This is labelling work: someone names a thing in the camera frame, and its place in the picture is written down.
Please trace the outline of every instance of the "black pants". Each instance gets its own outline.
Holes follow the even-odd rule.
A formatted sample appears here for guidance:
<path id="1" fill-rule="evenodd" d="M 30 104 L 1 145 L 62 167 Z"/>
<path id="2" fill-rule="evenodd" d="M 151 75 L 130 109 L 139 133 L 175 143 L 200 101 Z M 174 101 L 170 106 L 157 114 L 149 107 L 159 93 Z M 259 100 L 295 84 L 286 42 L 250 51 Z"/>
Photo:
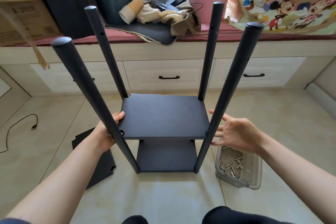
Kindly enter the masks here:
<path id="1" fill-rule="evenodd" d="M 226 206 L 218 206 L 210 210 L 203 218 L 202 224 L 280 224 L 285 222 L 279 222 L 271 218 L 241 213 L 231 210 Z M 140 215 L 134 215 L 128 217 L 122 224 L 148 224 L 147 220 Z"/>

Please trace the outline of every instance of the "brown cloth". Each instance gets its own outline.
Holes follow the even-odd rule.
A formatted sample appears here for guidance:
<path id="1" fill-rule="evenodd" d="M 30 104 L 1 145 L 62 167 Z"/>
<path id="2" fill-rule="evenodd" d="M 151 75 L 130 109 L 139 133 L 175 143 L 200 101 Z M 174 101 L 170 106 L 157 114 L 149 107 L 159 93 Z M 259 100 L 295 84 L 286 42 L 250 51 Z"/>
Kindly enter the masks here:
<path id="1" fill-rule="evenodd" d="M 154 2 L 144 0 L 144 3 L 145 6 L 136 16 L 138 22 L 143 24 L 146 22 L 168 24 L 172 36 L 184 36 L 188 30 L 193 36 L 200 33 L 201 21 L 189 0 L 176 7 L 179 12 L 173 10 L 161 12 Z"/>

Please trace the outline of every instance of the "forearm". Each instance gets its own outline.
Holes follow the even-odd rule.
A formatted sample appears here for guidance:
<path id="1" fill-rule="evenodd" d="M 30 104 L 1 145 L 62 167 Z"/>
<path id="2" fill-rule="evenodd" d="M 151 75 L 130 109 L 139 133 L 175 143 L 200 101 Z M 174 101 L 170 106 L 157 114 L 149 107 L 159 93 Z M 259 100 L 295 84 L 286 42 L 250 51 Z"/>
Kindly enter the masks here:
<path id="1" fill-rule="evenodd" d="M 34 224 L 69 223 L 101 154 L 98 141 L 88 136 L 7 218 Z"/>
<path id="2" fill-rule="evenodd" d="M 258 154 L 324 223 L 336 223 L 336 177 L 263 134 Z"/>

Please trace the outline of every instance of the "black metal pole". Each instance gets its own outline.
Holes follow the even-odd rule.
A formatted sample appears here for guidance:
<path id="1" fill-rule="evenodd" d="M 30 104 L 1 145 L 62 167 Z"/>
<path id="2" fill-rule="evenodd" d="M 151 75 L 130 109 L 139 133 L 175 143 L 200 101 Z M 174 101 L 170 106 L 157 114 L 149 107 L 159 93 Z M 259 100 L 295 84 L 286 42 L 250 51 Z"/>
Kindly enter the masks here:
<path id="1" fill-rule="evenodd" d="M 89 71 L 86 69 L 81 56 L 75 45 L 69 37 L 59 37 L 51 42 L 54 51 L 61 59 L 66 69 L 69 71 L 82 93 L 93 107 L 99 119 L 103 122 L 107 131 L 113 136 L 115 142 L 123 152 L 134 171 L 140 173 L 140 167 L 135 160 L 126 141 L 123 139 L 121 132 L 115 123 L 109 109 L 106 106 L 97 86 L 92 80 Z"/>
<path id="2" fill-rule="evenodd" d="M 121 78 L 116 60 L 113 56 L 109 40 L 107 39 L 107 36 L 105 34 L 105 30 L 100 20 L 97 7 L 95 7 L 94 5 L 90 5 L 85 7 L 85 11 L 87 17 L 89 18 L 94 34 L 96 35 L 101 51 L 103 52 L 108 68 L 110 69 L 114 82 L 118 88 L 119 94 L 122 99 L 128 98 L 127 90 L 125 88 L 123 79 Z"/>
<path id="3" fill-rule="evenodd" d="M 211 141 L 216 133 L 216 130 L 221 122 L 226 108 L 229 105 L 231 97 L 236 90 L 238 82 L 243 75 L 247 62 L 252 55 L 252 52 L 258 42 L 259 36 L 264 28 L 264 25 L 257 22 L 249 22 L 246 25 L 243 36 L 241 37 L 237 52 L 234 56 L 229 73 L 226 77 L 224 86 L 218 98 L 215 112 L 210 120 L 209 128 L 206 133 L 207 137 L 203 141 L 201 149 L 194 166 L 195 173 L 198 173 L 205 155 L 210 147 Z"/>
<path id="4" fill-rule="evenodd" d="M 207 92 L 213 55 L 215 54 L 219 26 L 221 25 L 221 20 L 223 17 L 223 9 L 224 9 L 224 3 L 222 2 L 213 3 L 207 47 L 205 49 L 205 56 L 203 62 L 202 77 L 198 90 L 199 101 L 204 100 L 205 94 Z"/>

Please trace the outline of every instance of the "hand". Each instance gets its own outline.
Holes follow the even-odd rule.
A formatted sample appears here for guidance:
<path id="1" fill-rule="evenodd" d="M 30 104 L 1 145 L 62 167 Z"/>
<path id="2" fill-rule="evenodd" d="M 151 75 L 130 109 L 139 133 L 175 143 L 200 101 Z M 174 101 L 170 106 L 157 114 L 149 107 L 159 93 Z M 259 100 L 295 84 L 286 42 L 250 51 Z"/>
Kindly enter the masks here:
<path id="1" fill-rule="evenodd" d="M 113 119 L 118 124 L 119 120 L 124 118 L 124 112 L 116 112 L 113 114 Z M 91 132 L 89 136 L 92 140 L 96 140 L 99 143 L 99 147 L 102 150 L 102 153 L 110 149 L 114 144 L 115 141 L 113 137 L 107 132 L 105 125 L 100 121 L 95 129 Z"/>
<path id="2" fill-rule="evenodd" d="M 224 114 L 222 119 L 226 124 L 219 126 L 215 134 L 215 137 L 220 137 L 221 141 L 212 142 L 212 145 L 225 145 L 253 153 L 258 152 L 265 137 L 263 132 L 246 118 L 237 119 Z"/>

